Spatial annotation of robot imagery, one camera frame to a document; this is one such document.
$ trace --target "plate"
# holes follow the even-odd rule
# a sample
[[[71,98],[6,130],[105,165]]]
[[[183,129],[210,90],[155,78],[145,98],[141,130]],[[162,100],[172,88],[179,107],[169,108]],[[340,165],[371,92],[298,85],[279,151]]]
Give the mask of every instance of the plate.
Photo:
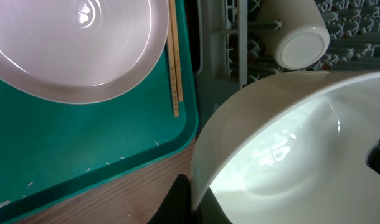
[[[63,103],[120,96],[152,71],[166,1],[0,1],[0,79]]]

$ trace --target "wooden chopstick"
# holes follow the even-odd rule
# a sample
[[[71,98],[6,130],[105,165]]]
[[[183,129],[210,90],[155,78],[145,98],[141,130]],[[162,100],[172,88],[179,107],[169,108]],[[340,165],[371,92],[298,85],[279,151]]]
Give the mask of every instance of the wooden chopstick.
[[[183,101],[182,89],[182,71],[180,69],[180,51],[179,51],[179,37],[178,37],[178,23],[176,20],[176,5],[175,0],[169,0],[170,20],[173,35],[173,48],[174,48],[174,61],[176,68],[176,86],[178,88],[179,101]]]
[[[179,105],[178,105],[178,91],[176,84],[176,69],[175,69],[175,57],[174,57],[174,47],[173,47],[173,35],[171,28],[171,20],[169,20],[168,26],[168,37],[167,37],[167,46],[168,46],[168,60],[169,60],[169,82],[171,84],[171,97],[172,97],[172,107],[173,107],[173,116],[179,116]]]

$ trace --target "dish rack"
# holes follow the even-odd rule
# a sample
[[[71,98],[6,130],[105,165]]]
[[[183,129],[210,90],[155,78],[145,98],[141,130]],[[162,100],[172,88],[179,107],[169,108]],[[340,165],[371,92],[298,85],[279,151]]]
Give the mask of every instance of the dish rack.
[[[380,0],[315,2],[330,33],[330,46],[319,61],[299,70],[380,70]],[[241,88],[292,71],[279,66],[259,39],[261,32],[280,32],[285,26],[285,21],[257,21],[261,5],[262,0],[198,0],[201,128]]]

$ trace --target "tray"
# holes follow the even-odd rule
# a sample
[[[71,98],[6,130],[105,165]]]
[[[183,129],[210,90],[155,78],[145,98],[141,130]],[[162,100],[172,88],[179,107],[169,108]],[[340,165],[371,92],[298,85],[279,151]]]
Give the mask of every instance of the tray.
[[[176,11],[184,93],[178,118],[166,49],[143,82],[103,103],[54,103],[0,81],[0,223],[168,157],[193,139],[198,115],[183,0]]]

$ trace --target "white bowl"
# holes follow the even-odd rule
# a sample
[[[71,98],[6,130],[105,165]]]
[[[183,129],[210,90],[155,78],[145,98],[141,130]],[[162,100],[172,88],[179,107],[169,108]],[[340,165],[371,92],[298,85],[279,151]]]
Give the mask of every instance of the white bowl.
[[[291,72],[229,98],[192,159],[192,208],[208,187],[232,223],[380,223],[380,72]]]
[[[167,33],[167,1],[0,1],[0,79],[52,101],[108,100],[149,74]]]

